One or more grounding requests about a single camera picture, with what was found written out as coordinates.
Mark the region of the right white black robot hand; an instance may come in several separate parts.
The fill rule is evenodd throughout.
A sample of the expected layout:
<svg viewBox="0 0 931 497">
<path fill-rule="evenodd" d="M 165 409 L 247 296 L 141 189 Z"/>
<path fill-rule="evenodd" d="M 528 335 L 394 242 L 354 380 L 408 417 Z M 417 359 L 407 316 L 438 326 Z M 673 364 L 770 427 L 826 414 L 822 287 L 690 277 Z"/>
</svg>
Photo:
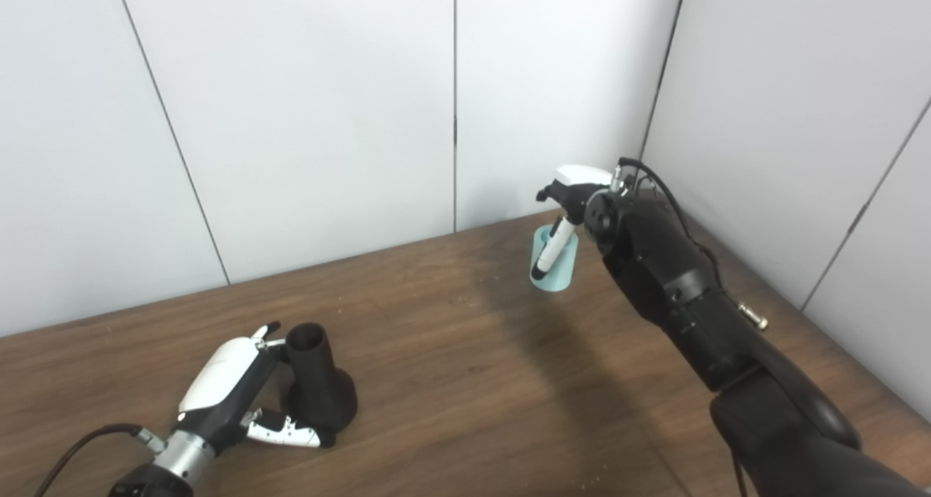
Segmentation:
<svg viewBox="0 0 931 497">
<path fill-rule="evenodd" d="M 593 194 L 609 188 L 612 173 L 596 167 L 566 164 L 556 169 L 555 178 L 540 189 L 536 202 L 549 199 L 558 203 L 563 213 L 549 231 L 548 241 L 531 268 L 532 279 L 544 279 L 568 244 L 575 229 L 584 222 L 586 205 Z"/>
</svg>

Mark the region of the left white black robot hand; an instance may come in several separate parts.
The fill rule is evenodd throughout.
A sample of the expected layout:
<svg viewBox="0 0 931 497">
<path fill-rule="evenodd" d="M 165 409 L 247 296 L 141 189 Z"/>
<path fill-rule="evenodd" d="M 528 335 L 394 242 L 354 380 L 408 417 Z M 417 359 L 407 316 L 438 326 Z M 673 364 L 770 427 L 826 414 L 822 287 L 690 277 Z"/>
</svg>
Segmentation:
<svg viewBox="0 0 931 497">
<path fill-rule="evenodd" d="M 229 339 L 214 352 L 177 408 L 173 431 L 196 435 L 216 456 L 246 438 L 300 448 L 332 448 L 336 435 L 283 410 L 252 405 L 279 363 L 283 339 L 267 341 L 280 328 L 269 322 L 252 335 Z"/>
</svg>

